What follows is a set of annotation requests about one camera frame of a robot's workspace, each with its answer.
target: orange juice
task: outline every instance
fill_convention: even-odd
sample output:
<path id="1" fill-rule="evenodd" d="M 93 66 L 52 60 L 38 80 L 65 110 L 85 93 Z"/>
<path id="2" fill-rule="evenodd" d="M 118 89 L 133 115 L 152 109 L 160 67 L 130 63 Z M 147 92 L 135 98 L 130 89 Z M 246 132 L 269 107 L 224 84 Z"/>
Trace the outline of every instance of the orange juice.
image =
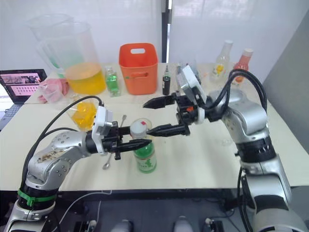
<path id="1" fill-rule="evenodd" d="M 104 75 L 98 63 L 73 65 L 66 69 L 65 77 L 75 93 L 97 95 L 106 88 Z"/>
<path id="2" fill-rule="evenodd" d="M 80 102 L 71 117 L 81 131 L 92 130 L 97 109 L 92 102 Z"/>

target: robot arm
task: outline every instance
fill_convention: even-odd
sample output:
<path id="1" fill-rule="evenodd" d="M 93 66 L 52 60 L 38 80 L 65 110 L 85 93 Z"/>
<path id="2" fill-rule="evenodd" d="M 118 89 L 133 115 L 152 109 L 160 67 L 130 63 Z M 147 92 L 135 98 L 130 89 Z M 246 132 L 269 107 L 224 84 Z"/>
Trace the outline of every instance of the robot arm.
<path id="1" fill-rule="evenodd" d="M 279 156 L 271 143 L 265 109 L 249 101 L 240 90 L 231 90 L 228 107 L 225 98 L 211 107 L 219 91 L 208 96 L 201 90 L 190 67 L 178 73 L 177 81 L 185 95 L 149 100 L 145 108 L 162 108 L 177 103 L 178 125 L 166 124 L 148 131 L 152 136 L 189 135 L 189 125 L 200 124 L 205 118 L 210 122 L 222 120 L 237 146 L 237 156 L 245 172 L 241 179 L 243 193 L 255 206 L 254 232 L 297 231 L 307 232 L 305 223 L 289 207 L 292 193 Z"/>
<path id="2" fill-rule="evenodd" d="M 122 143 L 129 127 L 118 127 L 112 121 L 112 113 L 99 106 L 93 131 L 66 131 L 58 134 L 48 147 L 36 153 L 28 163 L 25 183 L 18 191 L 5 231 L 51 231 L 48 215 L 55 207 L 56 194 L 74 163 L 94 153 L 115 153 L 136 150 L 151 140 L 136 139 Z"/>

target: small green glass bottle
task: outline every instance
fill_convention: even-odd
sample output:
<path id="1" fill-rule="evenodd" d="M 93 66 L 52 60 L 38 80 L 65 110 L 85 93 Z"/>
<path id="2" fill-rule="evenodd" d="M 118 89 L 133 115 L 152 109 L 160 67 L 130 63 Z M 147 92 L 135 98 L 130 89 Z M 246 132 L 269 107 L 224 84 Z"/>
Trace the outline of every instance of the small green glass bottle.
<path id="1" fill-rule="evenodd" d="M 138 119 L 130 126 L 130 134 L 133 139 L 149 139 L 145 120 Z M 156 168 L 155 147 L 151 142 L 145 147 L 134 151 L 137 167 L 142 173 L 152 173 Z"/>
<path id="2" fill-rule="evenodd" d="M 117 73 L 112 69 L 111 66 L 105 67 L 105 82 L 111 97 L 120 96 Z"/>

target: white curtain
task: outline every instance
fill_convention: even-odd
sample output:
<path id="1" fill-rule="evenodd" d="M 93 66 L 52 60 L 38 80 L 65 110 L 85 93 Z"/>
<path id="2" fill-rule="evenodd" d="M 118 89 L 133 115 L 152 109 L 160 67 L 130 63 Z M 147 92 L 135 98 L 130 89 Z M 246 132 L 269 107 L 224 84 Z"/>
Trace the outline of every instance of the white curtain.
<path id="1" fill-rule="evenodd" d="M 230 39 L 231 61 L 252 48 L 250 71 L 264 81 L 308 8 L 308 0 L 173 0 L 169 62 L 214 62 Z"/>
<path id="2" fill-rule="evenodd" d="M 24 22 L 63 13 L 91 25 L 101 62 L 117 62 L 126 43 L 152 43 L 161 60 L 160 0 L 1 0 L 0 69 L 50 68 L 36 52 L 36 40 Z"/>

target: table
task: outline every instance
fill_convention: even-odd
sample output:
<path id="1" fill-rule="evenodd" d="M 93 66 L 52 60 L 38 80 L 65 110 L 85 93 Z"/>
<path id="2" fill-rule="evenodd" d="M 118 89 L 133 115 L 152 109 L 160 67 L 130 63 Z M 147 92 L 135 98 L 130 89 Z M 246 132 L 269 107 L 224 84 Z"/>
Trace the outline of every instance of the table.
<path id="1" fill-rule="evenodd" d="M 207 73 L 210 66 L 200 67 L 203 86 L 206 90 L 218 87 L 209 82 Z M 100 94 L 107 109 L 114 113 L 114 120 L 121 121 L 122 115 L 127 119 L 124 126 L 130 125 L 140 117 L 148 118 L 153 126 L 176 124 L 176 106 L 164 109 L 143 109 L 142 103 L 160 96 L 161 78 L 158 91 L 152 95 L 132 96 L 124 94 L 119 98 L 109 98 L 106 93 Z M 176 83 L 172 80 L 172 89 Z M 257 94 L 248 83 L 248 96 L 258 101 Z M 21 180 L 21 170 L 25 156 L 48 122 L 59 111 L 48 104 L 37 104 L 35 98 L 29 99 L 16 116 L 0 132 L 0 190 L 17 190 Z M 288 180 L 292 186 L 309 185 L 309 155 L 294 137 L 283 119 L 269 104 L 268 117 L 270 135 L 277 153 L 279 153 Z M 67 114 L 63 115 L 53 128 L 76 126 Z M 132 152 L 122 154 L 122 159 L 112 159 L 109 170 L 102 170 L 107 157 L 94 154 L 76 162 L 60 187 L 62 191 L 74 190 L 121 190 L 121 189 L 201 189 L 201 188 L 235 188 L 239 171 L 239 158 L 234 144 L 225 145 L 229 134 L 221 121 L 190 126 L 190 136 L 169 138 L 154 137 L 157 168 L 151 174 L 138 171 Z M 54 135 L 45 138 L 38 147 L 43 149 Z"/>

